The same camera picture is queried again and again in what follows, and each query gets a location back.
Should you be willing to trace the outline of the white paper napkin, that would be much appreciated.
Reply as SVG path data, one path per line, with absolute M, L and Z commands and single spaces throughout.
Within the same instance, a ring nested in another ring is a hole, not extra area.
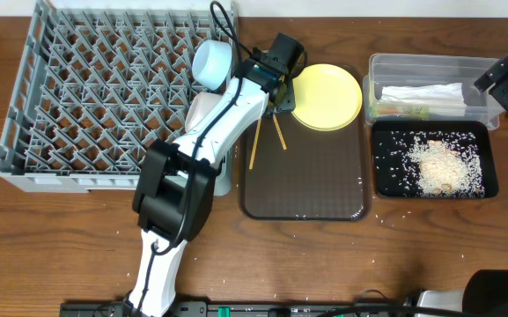
M 467 105 L 462 83 L 425 86 L 385 86 L 379 103 L 394 105 L 404 114 L 463 116 Z

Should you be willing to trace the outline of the yellow round plate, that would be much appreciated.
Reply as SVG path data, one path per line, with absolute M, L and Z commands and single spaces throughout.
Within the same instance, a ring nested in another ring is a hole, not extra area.
M 332 64 L 306 67 L 293 81 L 294 118 L 307 128 L 334 131 L 351 124 L 363 103 L 362 89 L 345 69 Z

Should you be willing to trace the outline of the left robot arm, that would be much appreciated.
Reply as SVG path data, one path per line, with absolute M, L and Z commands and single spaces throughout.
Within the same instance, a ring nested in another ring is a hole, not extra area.
M 132 208 L 143 242 L 136 285 L 125 300 L 126 316 L 162 316 L 175 300 L 175 280 L 188 242 L 211 212 L 216 179 L 241 134 L 266 114 L 295 107 L 293 71 L 304 47 L 280 33 L 267 51 L 255 48 L 231 72 L 232 49 L 206 41 L 192 73 L 205 92 L 194 97 L 183 136 L 148 148 Z

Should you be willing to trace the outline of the rice food scraps pile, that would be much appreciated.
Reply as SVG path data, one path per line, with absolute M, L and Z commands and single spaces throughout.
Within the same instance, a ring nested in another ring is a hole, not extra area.
M 471 132 L 380 131 L 373 141 L 377 190 L 391 197 L 481 198 L 486 194 Z

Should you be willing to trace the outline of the light blue round bowl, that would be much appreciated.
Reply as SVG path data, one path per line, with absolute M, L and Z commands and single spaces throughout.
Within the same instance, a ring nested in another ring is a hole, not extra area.
M 195 52 L 192 75 L 200 85 L 215 91 L 226 80 L 231 65 L 232 46 L 227 42 L 206 40 Z

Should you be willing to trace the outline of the green orange snack wrapper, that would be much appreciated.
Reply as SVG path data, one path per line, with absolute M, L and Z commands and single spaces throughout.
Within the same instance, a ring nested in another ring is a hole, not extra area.
M 370 119 L 400 117 L 427 120 L 430 118 L 430 113 L 427 107 L 376 105 L 370 107 L 368 117 Z

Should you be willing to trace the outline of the white round bowl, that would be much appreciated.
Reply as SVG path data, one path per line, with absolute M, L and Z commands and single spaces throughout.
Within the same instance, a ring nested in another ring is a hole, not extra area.
M 221 95 L 211 92 L 200 92 L 197 94 L 188 110 L 184 126 L 185 131 L 191 131 L 221 99 Z

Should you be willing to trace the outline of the wooden chopstick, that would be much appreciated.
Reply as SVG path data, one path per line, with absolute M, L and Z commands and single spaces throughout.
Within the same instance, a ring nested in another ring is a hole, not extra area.
M 279 121 L 277 119 L 276 114 L 272 115 L 272 120 L 273 120 L 273 123 L 275 125 L 276 132 L 278 134 L 278 137 L 279 137 L 280 143 L 282 145 L 282 148 L 283 148 L 284 151 L 286 151 L 287 150 L 287 144 L 286 144 L 285 139 L 283 137 L 283 132 L 281 130 L 281 127 L 280 127 L 280 124 L 279 124 Z
M 258 146 L 258 142 L 259 142 L 259 134 L 261 131 L 261 122 L 262 122 L 262 118 L 260 118 L 256 123 L 256 129 L 255 129 L 255 133 L 254 133 L 254 142 L 253 142 L 250 161 L 249 161 L 249 165 L 248 165 L 249 170 L 253 170 L 253 168 L 254 168 L 255 155 L 257 152 L 257 146 Z

